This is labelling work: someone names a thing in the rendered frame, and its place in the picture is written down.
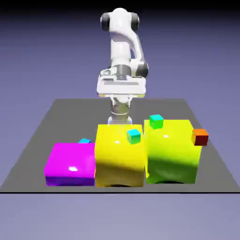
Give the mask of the large magenta box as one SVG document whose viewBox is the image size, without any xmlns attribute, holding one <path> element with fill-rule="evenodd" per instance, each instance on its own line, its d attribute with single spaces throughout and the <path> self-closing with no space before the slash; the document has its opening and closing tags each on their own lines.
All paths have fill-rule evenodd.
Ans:
<svg viewBox="0 0 240 240">
<path fill-rule="evenodd" d="M 56 143 L 44 167 L 48 186 L 94 186 L 95 144 Z"/>
</svg>

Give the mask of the large lime box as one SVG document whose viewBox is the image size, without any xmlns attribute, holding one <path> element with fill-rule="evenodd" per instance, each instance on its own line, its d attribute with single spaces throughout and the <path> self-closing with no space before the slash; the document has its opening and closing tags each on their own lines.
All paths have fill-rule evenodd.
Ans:
<svg viewBox="0 0 240 240">
<path fill-rule="evenodd" d="M 148 184 L 195 183 L 202 148 L 192 142 L 193 129 L 189 120 L 164 120 L 160 129 L 144 121 Z"/>
</svg>

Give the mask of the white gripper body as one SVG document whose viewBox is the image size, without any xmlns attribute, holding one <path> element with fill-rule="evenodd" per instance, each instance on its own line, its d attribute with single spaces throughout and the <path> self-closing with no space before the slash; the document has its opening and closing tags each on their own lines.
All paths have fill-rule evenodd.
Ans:
<svg viewBox="0 0 240 240">
<path fill-rule="evenodd" d="M 127 75 L 126 80 L 119 80 L 116 75 L 100 75 L 97 93 L 101 97 L 130 95 L 142 98 L 146 93 L 146 79 Z"/>
</svg>

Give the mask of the large yellow box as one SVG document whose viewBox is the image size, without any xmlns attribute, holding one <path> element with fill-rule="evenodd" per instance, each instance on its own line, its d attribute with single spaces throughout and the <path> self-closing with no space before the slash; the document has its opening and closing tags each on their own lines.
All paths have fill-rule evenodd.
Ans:
<svg viewBox="0 0 240 240">
<path fill-rule="evenodd" d="M 139 143 L 128 142 L 127 131 L 130 129 L 140 131 Z M 142 187 L 147 163 L 142 125 L 99 124 L 95 141 L 95 161 L 97 187 Z"/>
</svg>

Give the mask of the small orange cube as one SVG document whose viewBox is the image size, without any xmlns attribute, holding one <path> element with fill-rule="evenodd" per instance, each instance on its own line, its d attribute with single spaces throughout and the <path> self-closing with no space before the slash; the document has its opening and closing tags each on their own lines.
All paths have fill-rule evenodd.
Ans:
<svg viewBox="0 0 240 240">
<path fill-rule="evenodd" d="M 203 129 L 193 129 L 191 140 L 194 146 L 206 146 L 208 143 L 209 134 Z"/>
</svg>

